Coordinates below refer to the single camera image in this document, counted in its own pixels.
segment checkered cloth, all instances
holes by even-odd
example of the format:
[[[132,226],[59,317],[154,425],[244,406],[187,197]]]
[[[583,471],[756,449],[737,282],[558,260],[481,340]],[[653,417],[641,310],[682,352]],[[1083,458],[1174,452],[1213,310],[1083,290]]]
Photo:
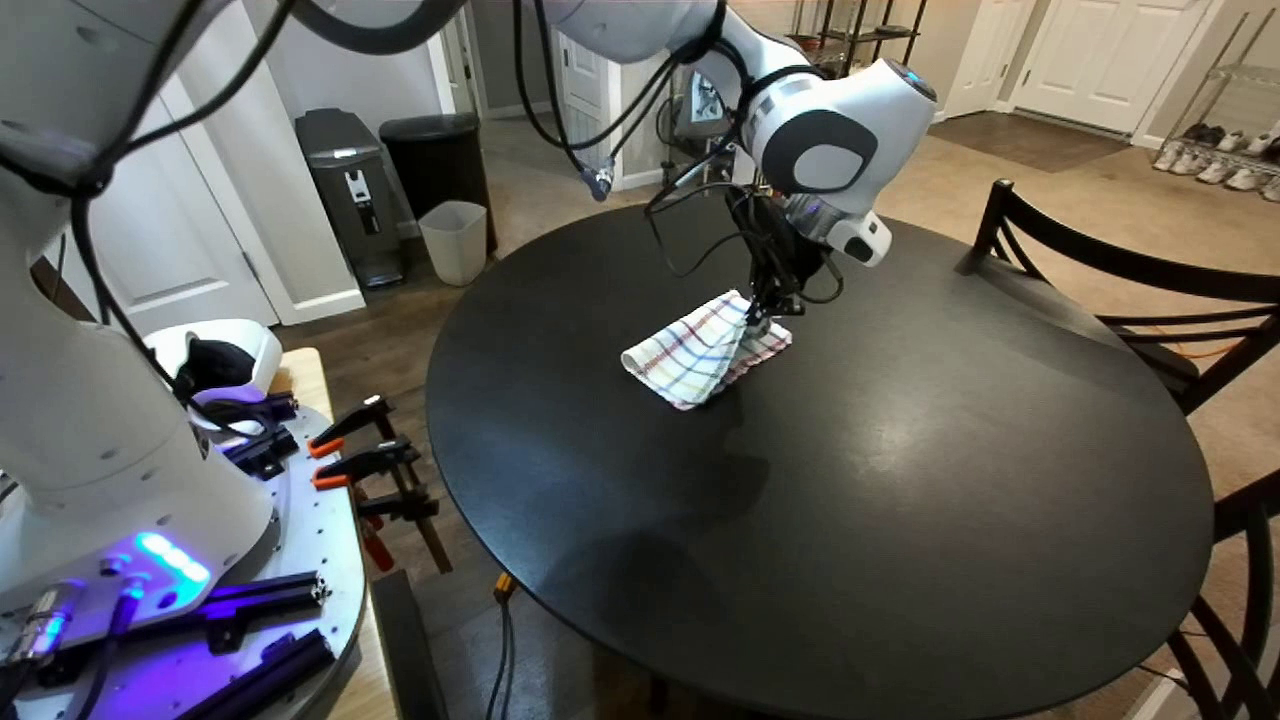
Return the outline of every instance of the checkered cloth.
[[[750,303],[741,292],[725,292],[621,361],[641,384],[687,413],[791,344],[780,323],[749,330],[749,312]]]

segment black round table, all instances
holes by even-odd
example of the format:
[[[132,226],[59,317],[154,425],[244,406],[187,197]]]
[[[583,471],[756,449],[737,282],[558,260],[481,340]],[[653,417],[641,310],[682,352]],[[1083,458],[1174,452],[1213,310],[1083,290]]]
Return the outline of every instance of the black round table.
[[[729,230],[716,199],[662,215],[682,255]],[[1059,298],[891,234],[697,413],[621,352],[743,284],[737,246],[680,282],[629,210],[488,268],[426,372],[461,518],[583,637],[758,711],[1006,717],[1127,673],[1206,565],[1178,410]]]

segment chair back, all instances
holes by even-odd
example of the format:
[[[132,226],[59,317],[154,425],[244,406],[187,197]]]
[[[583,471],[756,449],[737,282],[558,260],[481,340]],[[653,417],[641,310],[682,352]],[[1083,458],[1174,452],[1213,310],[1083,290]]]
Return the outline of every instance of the chair back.
[[[996,180],[968,263],[980,255],[1001,255],[1015,274],[1052,284],[1028,255],[1023,240],[1034,240],[1040,250],[1115,282],[1218,303],[1213,312],[1100,317],[1138,361],[1151,365],[1183,413],[1197,413],[1206,397],[1227,387],[1247,365],[1280,344],[1280,275],[1197,268],[1115,250],[1044,215],[1015,197],[1006,180]],[[1215,361],[1188,361],[1183,349],[1192,344],[1227,349]]]
[[[1274,632],[1274,548],[1273,518],[1280,513],[1280,471],[1260,477],[1254,485],[1215,499],[1215,546],[1245,537],[1245,622],[1227,624],[1204,597],[1192,606],[1192,622],[1204,628],[1213,647],[1197,646],[1183,632],[1169,637],[1174,666],[1183,669],[1183,687],[1197,700],[1201,717],[1280,717],[1280,632]]]

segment door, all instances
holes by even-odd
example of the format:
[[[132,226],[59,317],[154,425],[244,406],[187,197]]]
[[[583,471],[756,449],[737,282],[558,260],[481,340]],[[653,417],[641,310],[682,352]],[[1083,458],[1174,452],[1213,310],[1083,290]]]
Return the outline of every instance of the door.
[[[947,116],[980,114],[1001,102],[1012,73],[1012,52],[1028,28],[1030,0],[982,0],[963,46]]]
[[[599,130],[607,130],[612,116],[617,116],[617,97],[621,97],[617,75],[621,75],[621,67],[612,60],[578,48],[577,40],[567,40],[558,33],[557,33],[557,55],[558,55],[557,86],[558,86],[564,138],[567,140],[588,140]],[[617,133],[603,143],[577,153],[578,166],[617,171],[612,140],[617,140]]]
[[[1052,0],[1015,110],[1137,133],[1206,0]]]
[[[145,130],[166,119],[154,97]],[[126,158],[89,226],[100,268],[141,331],[215,317],[274,323],[247,251],[181,138]]]

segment blue light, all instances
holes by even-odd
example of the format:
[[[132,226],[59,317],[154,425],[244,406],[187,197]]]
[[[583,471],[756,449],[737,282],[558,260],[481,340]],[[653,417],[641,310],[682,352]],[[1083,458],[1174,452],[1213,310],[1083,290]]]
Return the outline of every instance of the blue light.
[[[66,613],[48,617],[28,658],[48,658],[66,628]]]
[[[184,548],[177,548],[166,537],[158,537],[158,533],[141,533],[141,537],[137,537],[137,548],[148,551],[154,565],[181,573],[184,580],[192,580],[192,583],[199,583],[199,589],[208,583],[208,567],[197,565]]]

